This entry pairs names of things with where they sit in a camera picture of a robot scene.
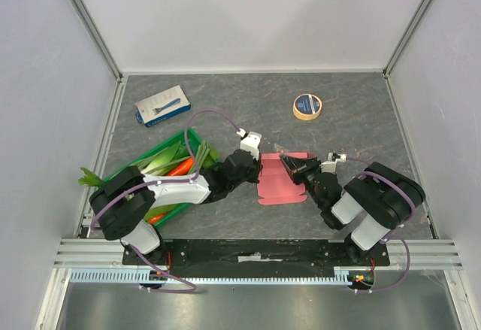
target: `green tray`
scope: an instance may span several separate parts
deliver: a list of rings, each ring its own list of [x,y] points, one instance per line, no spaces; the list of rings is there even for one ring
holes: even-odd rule
[[[189,144],[190,144],[190,147],[192,148],[192,151],[194,151],[194,153],[197,153],[197,149],[201,145],[201,142],[202,142],[201,138],[198,136],[197,132],[195,132],[193,129],[189,129],[187,131],[187,138],[189,139]],[[114,173],[106,176],[106,178],[104,180],[108,181],[115,174],[117,174],[118,172],[123,170],[125,167],[130,166],[132,163],[138,161],[139,159],[145,159],[147,157],[153,156],[156,153],[163,150],[164,148],[172,146],[173,144],[177,143],[178,141],[181,141],[181,144],[186,143],[185,140],[184,140],[183,131],[179,131],[178,133],[176,133],[175,135],[170,137],[168,140],[162,142],[161,144],[158,144],[157,146],[155,146],[150,151],[147,151],[142,156],[140,156],[140,157],[134,159],[133,161],[131,161],[129,164],[125,165],[124,167],[120,168],[119,170],[115,171]],[[162,225],[166,224],[171,219],[173,219],[175,216],[177,216],[179,213],[184,211],[190,205],[191,204],[178,204],[176,207],[174,207],[173,210],[170,210],[169,212],[167,212],[167,214],[164,217],[162,217],[159,221],[157,221],[154,224],[154,226],[157,227],[157,228],[161,227]]]

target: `masking tape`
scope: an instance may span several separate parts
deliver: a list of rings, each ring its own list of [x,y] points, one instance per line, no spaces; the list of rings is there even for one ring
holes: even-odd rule
[[[319,97],[310,94],[298,96],[292,106],[294,116],[303,121],[314,120],[321,113],[321,109],[322,102]]]

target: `gray countertop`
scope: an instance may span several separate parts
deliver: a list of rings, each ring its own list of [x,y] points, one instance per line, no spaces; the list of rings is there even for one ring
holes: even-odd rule
[[[192,109],[146,128],[135,119],[135,102],[181,85]],[[302,93],[322,99],[320,116],[310,122],[296,119],[292,103]],[[291,151],[329,152],[376,160],[412,177],[407,152],[392,103],[379,73],[322,74],[190,74],[131,76],[107,158],[105,174],[114,172],[183,129],[199,109],[216,107],[247,131],[261,133],[263,153],[274,144]],[[228,121],[215,114],[197,117],[194,130],[227,156],[239,145]],[[338,166],[342,185],[363,165]],[[329,238],[333,230],[320,218],[309,198],[300,204],[263,206],[256,186],[245,183],[213,204],[193,205],[160,229],[165,238]],[[431,238],[420,208],[397,233],[405,238]]]

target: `metal frame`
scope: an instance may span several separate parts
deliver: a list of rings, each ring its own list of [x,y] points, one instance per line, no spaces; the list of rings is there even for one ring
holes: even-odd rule
[[[404,30],[404,33],[401,36],[401,39],[398,42],[398,45],[394,49],[394,52],[391,55],[391,58],[389,59],[389,61],[386,64],[386,67],[384,68],[383,72],[387,76],[389,76],[392,73],[392,70],[398,63],[398,60],[403,54],[404,49],[409,44],[411,38],[414,35],[414,32],[417,30],[419,24],[421,23],[422,19],[427,13],[432,2],[433,0],[421,0],[421,2],[419,3],[418,8],[414,12],[414,15],[411,18],[411,21],[407,25],[407,28]]]
[[[127,84],[127,77],[123,77],[122,80],[116,86],[115,93],[113,94],[112,104],[110,106],[110,110],[107,116],[107,121],[104,126],[104,132],[102,133],[102,137],[100,140],[100,145],[98,146],[97,156],[95,157],[95,162],[93,164],[92,170],[102,176],[105,169],[105,162],[107,161],[108,151],[110,149],[110,143],[113,137],[113,131],[115,129],[115,125],[117,122],[117,118],[119,116],[120,105],[122,104],[123,94],[126,90]],[[82,226],[89,226],[90,219],[92,212],[92,208],[90,207],[89,197],[91,194],[94,193],[93,188],[87,187],[85,188],[81,200],[80,205],[80,212],[79,217],[77,218],[77,228],[74,231],[74,237],[77,237],[80,234]],[[85,224],[85,219],[88,219],[88,225]]]
[[[178,283],[175,280],[151,279],[149,268],[76,268],[71,272],[71,283]],[[333,277],[290,277],[290,278],[205,278],[184,277],[196,285],[352,285],[347,270],[334,270]]]
[[[408,240],[411,254],[411,271],[445,271],[449,284],[449,292],[455,305],[456,313],[464,330],[480,328],[476,323],[476,317],[466,295],[466,285],[461,260],[458,256],[452,240]],[[401,241],[392,240],[387,243],[391,265],[378,267],[378,271],[403,271],[406,266],[406,251]],[[120,281],[125,282],[126,277],[133,273],[144,273],[148,266],[122,265],[123,246],[118,241],[106,241],[104,239],[63,239],[54,263],[52,277],[42,306],[36,329],[54,329],[59,321],[62,303],[72,273],[93,273],[90,282],[98,282],[102,273],[117,274]],[[335,268],[340,271],[367,271],[369,268],[346,266]],[[83,276],[82,282],[89,282]],[[254,279],[238,279],[243,283],[260,283]],[[307,279],[291,279],[290,284],[305,284]],[[231,280],[203,279],[204,283],[231,284]],[[279,283],[279,279],[273,279],[272,283]],[[313,285],[323,284],[321,280],[314,281]]]
[[[86,30],[88,31],[90,37],[92,38],[95,46],[104,57],[104,61],[107,64],[108,68],[112,72],[113,76],[120,80],[122,78],[122,72],[119,69],[119,66],[116,64],[115,59],[113,58],[112,54],[110,53],[103,37],[100,34],[93,18],[90,16],[89,11],[83,0],[70,0],[72,5],[74,6],[80,20],[85,25]]]
[[[461,270],[461,260],[452,240],[408,240],[413,271]],[[406,251],[399,240],[387,243],[391,265],[379,271],[404,269]],[[149,268],[148,266],[122,265],[123,246],[119,241],[103,239],[64,239],[53,265],[54,268]],[[346,266],[338,270],[366,271],[369,267]]]
[[[126,87],[126,78],[117,66],[113,56],[107,48],[104,39],[102,38],[97,26],[90,16],[83,0],[70,0],[76,12],[86,27],[89,35],[94,41],[96,47],[101,52],[107,63],[108,68],[115,78],[118,80],[116,92],[113,97],[112,106],[107,118],[107,123],[102,135],[101,144],[96,156],[94,171],[100,175],[103,173],[105,162],[112,139],[113,129],[116,124],[116,119],[119,113],[120,105],[122,103],[123,93]],[[411,166],[413,168],[414,177],[417,181],[422,182],[417,171],[418,164],[413,155],[412,146],[408,134],[406,133],[402,119],[396,106],[395,97],[389,83],[389,75],[392,73],[394,67],[397,65],[402,53],[407,45],[410,43],[415,31],[419,27],[422,18],[427,13],[433,0],[421,0],[415,14],[410,20],[405,29],[398,45],[396,46],[391,58],[383,69],[386,79],[386,85],[391,96],[395,114],[400,123],[401,134],[405,146],[407,148],[408,156]],[[77,231],[74,236],[78,236],[82,225],[88,225],[90,222],[90,206],[88,197],[90,191],[85,191],[83,195],[82,208],[80,218],[78,221]],[[430,215],[429,209],[425,206],[425,210]],[[464,271],[462,270],[461,261],[455,249],[454,243],[451,240],[413,240],[407,241],[411,253],[411,270],[425,271],[425,270],[444,270],[446,280],[449,287],[449,293],[452,296],[455,310],[458,314],[461,327],[463,329],[474,330],[481,328],[478,323],[476,314],[473,313],[473,307],[470,304],[470,296],[468,295],[468,287],[465,279]],[[388,251],[392,264],[389,267],[378,268],[378,271],[402,271],[406,265],[404,245],[400,241],[388,242]],[[117,242],[110,242],[102,239],[64,239],[59,247],[59,252],[56,257],[54,269],[50,277],[50,282],[47,287],[44,302],[41,307],[41,312],[35,326],[38,330],[55,329],[61,313],[64,298],[67,293],[67,286],[71,279],[72,271],[97,269],[97,271],[137,273],[145,271],[147,266],[124,266],[122,265],[123,247]],[[363,267],[342,267],[337,268],[338,271],[363,271],[367,268]],[[223,283],[222,279],[214,279],[210,283]]]
[[[399,130],[401,131],[401,137],[403,138],[403,142],[404,142],[404,147],[406,147],[407,158],[409,159],[411,170],[413,170],[414,180],[416,180],[416,182],[422,186],[423,181],[419,175],[419,163],[417,162],[416,157],[414,156],[413,145],[404,127],[404,121],[402,120],[401,113],[399,112],[398,105],[395,100],[395,95],[392,91],[391,84],[389,82],[389,77],[385,76],[384,81],[386,82],[386,87],[388,89],[389,97],[391,99],[392,108],[394,109],[396,120],[398,121]],[[429,228],[431,229],[433,238],[439,238],[438,233],[436,231],[436,226],[433,224],[433,221],[432,221],[432,216],[431,216],[431,211],[429,209],[428,201],[424,201],[422,203],[422,207],[424,209],[424,212],[426,213],[426,216],[428,217]]]
[[[156,76],[163,74],[277,74],[277,73],[383,73],[382,67],[370,68],[267,68],[267,69],[209,69],[187,71],[125,71],[125,76]]]

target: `orange carrot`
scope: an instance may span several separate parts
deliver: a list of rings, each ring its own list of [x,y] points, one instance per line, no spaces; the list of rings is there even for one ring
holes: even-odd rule
[[[149,223],[151,225],[154,225],[157,221],[159,221],[161,218],[163,218],[165,216],[166,213],[161,213],[160,215],[157,215],[157,216],[154,216],[153,218],[151,218],[149,220]]]
[[[178,165],[173,170],[169,171],[166,176],[183,176],[184,174],[187,174],[187,172],[189,172],[190,168],[193,165],[194,159],[191,157],[189,159],[186,159],[184,162],[181,162],[180,165]]]

